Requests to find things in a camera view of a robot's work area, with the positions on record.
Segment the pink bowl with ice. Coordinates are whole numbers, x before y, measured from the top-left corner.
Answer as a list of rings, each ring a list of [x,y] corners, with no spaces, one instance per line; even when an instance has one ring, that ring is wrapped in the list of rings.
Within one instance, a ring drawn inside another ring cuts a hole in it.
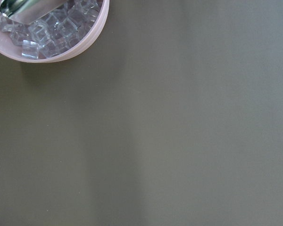
[[[101,34],[107,17],[109,13],[109,0],[104,0],[101,5],[99,16],[93,25],[93,27],[90,29],[90,31],[85,35],[85,37],[78,42],[74,47],[72,47],[70,50],[51,58],[45,58],[45,59],[29,59],[21,56],[22,49],[19,46],[15,46],[10,37],[7,33],[3,33],[0,30],[0,54],[6,56],[7,58],[24,62],[24,63],[55,63],[55,62],[61,62],[65,60],[69,60],[73,57],[78,56],[79,54],[83,53],[85,50],[87,50],[99,37]]]

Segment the metal ice scoop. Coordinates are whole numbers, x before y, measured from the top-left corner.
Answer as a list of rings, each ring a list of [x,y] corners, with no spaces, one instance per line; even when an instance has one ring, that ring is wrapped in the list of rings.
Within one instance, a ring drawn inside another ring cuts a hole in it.
[[[66,2],[67,0],[2,0],[0,13],[12,21],[31,24]]]

